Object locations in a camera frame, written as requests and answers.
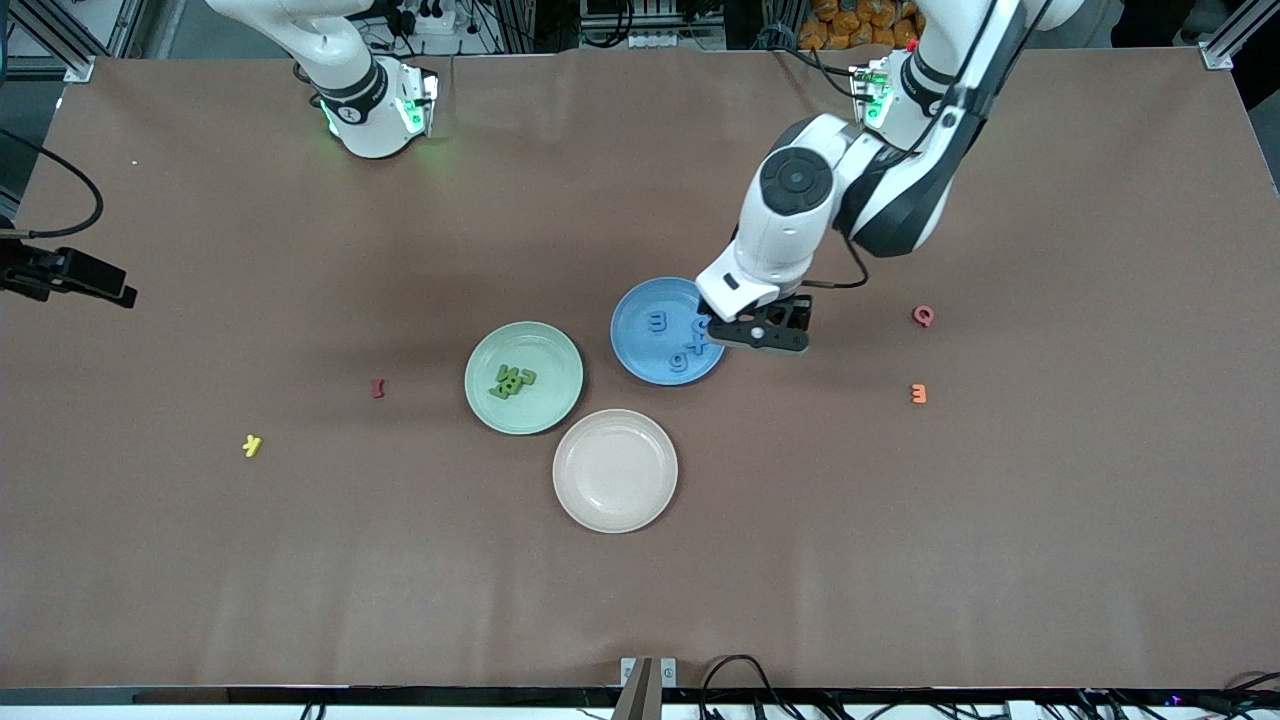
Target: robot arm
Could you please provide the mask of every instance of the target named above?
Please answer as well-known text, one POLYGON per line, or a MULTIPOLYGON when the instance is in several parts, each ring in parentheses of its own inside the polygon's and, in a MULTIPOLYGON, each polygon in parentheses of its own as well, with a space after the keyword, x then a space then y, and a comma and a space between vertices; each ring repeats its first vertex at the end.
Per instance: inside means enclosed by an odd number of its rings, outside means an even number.
POLYGON ((1042 0, 922 0, 929 24, 916 50, 895 50, 852 78, 870 97, 858 101, 860 128, 831 114, 787 128, 748 188, 728 247, 698 275, 710 338, 804 352, 812 299, 795 292, 828 227, 877 258, 919 247, 1029 32, 1028 10, 1051 27, 1082 3, 1050 1, 1055 13, 1042 0))
POLYGON ((283 47, 320 95, 329 132, 361 158, 385 158, 430 133, 436 77, 374 58, 347 15, 372 0, 207 0, 283 47))

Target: brown table surface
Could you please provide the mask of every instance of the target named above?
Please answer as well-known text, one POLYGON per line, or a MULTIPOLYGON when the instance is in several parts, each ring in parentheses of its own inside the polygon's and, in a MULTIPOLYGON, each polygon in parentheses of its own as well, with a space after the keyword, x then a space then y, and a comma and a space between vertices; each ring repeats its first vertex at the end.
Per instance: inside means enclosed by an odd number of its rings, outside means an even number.
MULTIPOLYGON (((644 653, 692 682, 736 651, 806 685, 1280 666, 1280 202, 1229 74, 1028 53, 934 237, 820 292, 806 356, 655 388, 613 357, 616 301, 712 260, 776 136, 840 99, 765 54, 434 67, 447 138, 385 161, 329 138, 284 61, 113 60, 68 88, 49 146, 106 196, 72 243, 140 300, 0 299, 0 683, 591 684, 644 653), (588 386, 504 437, 461 377, 521 319, 566 331, 588 386), (550 483, 604 407, 680 452, 627 536, 550 483)), ((42 161, 20 220, 84 196, 42 161)), ((828 241, 813 274, 855 269, 828 241)))

